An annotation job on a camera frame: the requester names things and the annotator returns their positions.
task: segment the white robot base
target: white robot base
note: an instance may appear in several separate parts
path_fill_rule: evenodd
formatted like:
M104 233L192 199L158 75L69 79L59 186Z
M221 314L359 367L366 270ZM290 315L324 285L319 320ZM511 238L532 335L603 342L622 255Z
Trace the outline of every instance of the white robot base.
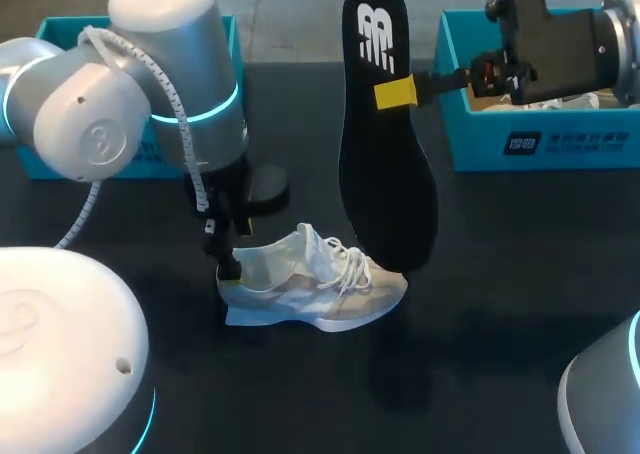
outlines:
M577 356L558 389L558 418L571 454L640 452L640 312Z
M88 257L0 249L0 452L140 452L156 409L135 296Z

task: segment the teal box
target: teal box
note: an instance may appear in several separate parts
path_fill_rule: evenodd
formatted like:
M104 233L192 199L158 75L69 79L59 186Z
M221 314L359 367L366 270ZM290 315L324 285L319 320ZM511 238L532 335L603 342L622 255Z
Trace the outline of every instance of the teal box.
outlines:
M236 19L233 16L224 16L223 22L238 80L239 95L242 98L244 66ZM40 26L36 37L68 50L77 45L78 35L86 26L106 28L109 24L108 17L49 17ZM61 176L49 169L30 148L18 148L18 155L31 179L61 179ZM182 171L165 162L151 124L147 124L138 154L116 179L173 179L182 175Z
M484 11L445 11L435 71L468 68L500 46ZM440 105L459 172L640 167L640 109L472 112L464 90L440 96Z

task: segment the shoe insole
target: shoe insole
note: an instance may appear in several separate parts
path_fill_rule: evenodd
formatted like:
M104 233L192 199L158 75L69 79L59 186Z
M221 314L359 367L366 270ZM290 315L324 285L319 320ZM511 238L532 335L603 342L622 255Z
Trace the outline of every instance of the shoe insole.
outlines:
M438 226L438 197L409 106L377 109L374 86L410 74L404 0L345 0L346 100L340 191L358 242L394 272L422 267Z

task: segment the table surface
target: table surface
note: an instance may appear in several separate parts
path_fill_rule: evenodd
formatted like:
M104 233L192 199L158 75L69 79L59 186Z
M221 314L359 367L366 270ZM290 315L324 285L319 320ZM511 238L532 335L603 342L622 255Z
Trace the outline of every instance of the table surface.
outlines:
M342 75L247 67L251 154L288 170L292 202L242 245L298 222L354 244L337 184ZM105 184L73 249L145 312L158 392L145 452L567 453L562 372L640 306L640 172L455 174L437 107L415 129L440 192L433 258L396 310L341 334L225 327L182 185ZM6 151L0 179L3 246L53 245L87 192L29 182Z

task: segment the gray floor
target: gray floor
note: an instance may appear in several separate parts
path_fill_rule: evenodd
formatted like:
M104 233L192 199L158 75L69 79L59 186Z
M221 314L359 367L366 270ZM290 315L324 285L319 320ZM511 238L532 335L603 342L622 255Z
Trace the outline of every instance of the gray floor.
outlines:
M433 54L443 9L480 9L486 0L406 0L414 57ZM220 0L238 17L244 56L251 61L341 58L343 0ZM548 0L552 6L593 6L600 0ZM46 16L100 14L107 0L0 0L0 41L33 35Z

